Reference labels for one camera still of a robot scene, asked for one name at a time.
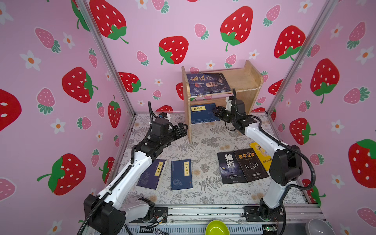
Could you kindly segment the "navy book yellow label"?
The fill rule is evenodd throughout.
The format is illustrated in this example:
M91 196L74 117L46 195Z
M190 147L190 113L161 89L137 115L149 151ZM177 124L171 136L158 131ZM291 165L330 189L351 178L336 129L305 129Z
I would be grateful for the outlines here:
M195 105L191 107L191 123L199 124L206 122L220 121L213 113L213 109L216 107L215 103Z

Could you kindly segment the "blue book yellow label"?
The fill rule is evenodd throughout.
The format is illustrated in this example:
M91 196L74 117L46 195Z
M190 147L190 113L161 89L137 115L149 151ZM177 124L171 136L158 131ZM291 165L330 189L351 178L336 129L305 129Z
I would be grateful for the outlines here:
M189 190L193 188L191 159L171 162L171 190Z

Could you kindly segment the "dark blue portrait cover book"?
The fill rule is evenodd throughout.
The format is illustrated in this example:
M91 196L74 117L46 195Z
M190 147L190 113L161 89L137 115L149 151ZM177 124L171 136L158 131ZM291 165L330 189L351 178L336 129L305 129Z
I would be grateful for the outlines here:
M231 91L223 73L189 73L187 79L193 97Z

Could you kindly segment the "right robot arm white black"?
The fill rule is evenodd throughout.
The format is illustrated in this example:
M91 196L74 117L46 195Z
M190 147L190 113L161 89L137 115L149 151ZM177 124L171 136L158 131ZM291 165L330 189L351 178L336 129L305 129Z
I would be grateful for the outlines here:
M236 89L233 95L226 99L226 107L217 106L214 115L225 123L231 123L235 130L253 139L272 157L269 174L271 183L266 195L260 200L258 216L264 220L271 220L280 212L286 211L283 201L291 188L309 191L316 182L316 173L310 160L300 152L299 147L289 146L274 138L262 128L262 120L254 115L247 115L244 102L237 99ZM302 161L310 170L310 184L299 186L294 182L303 174Z

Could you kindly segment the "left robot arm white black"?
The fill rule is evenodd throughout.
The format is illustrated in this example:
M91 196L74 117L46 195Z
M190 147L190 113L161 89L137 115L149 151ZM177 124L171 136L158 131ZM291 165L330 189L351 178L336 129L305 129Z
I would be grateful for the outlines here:
M98 195L88 195L84 201L85 220L78 230L82 235L87 227L102 235L117 235L127 224L138 219L151 220L155 204L142 197L128 204L122 204L141 175L153 164L163 150L172 142L185 137L188 125L170 122L170 114L155 113L150 109L150 126L146 136L131 148L131 159L120 173Z

